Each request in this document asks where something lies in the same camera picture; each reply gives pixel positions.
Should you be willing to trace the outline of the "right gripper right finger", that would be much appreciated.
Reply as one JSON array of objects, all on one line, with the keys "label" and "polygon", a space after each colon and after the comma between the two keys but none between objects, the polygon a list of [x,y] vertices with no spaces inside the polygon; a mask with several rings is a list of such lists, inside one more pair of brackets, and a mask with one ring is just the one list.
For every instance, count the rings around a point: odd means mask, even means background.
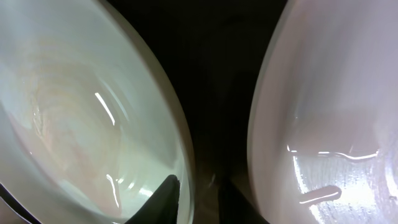
[{"label": "right gripper right finger", "polygon": [[220,224],[269,224],[230,180],[220,185],[218,204]]}]

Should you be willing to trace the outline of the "white plate with red sauce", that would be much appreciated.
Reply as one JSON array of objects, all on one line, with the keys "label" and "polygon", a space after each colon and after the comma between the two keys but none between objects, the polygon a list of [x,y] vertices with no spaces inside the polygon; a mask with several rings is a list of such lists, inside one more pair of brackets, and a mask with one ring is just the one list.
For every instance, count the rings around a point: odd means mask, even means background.
[{"label": "white plate with red sauce", "polygon": [[287,2],[247,159],[270,223],[397,222],[397,0]]}]

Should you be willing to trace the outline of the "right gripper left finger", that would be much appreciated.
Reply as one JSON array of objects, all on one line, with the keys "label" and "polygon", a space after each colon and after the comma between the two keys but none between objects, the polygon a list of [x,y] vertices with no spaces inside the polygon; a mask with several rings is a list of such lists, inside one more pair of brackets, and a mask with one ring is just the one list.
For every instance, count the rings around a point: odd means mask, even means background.
[{"label": "right gripper left finger", "polygon": [[180,182],[170,174],[125,224],[176,224],[179,196]]}]

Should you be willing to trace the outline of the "cream plate with red stain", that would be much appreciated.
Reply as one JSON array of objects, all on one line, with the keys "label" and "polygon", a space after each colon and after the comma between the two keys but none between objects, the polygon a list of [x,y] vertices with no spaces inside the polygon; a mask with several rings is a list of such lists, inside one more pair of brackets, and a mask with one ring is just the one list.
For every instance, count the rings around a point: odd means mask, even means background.
[{"label": "cream plate with red stain", "polygon": [[125,223],[170,175],[194,213],[193,147],[151,49],[106,1],[1,1],[1,186],[31,223]]}]

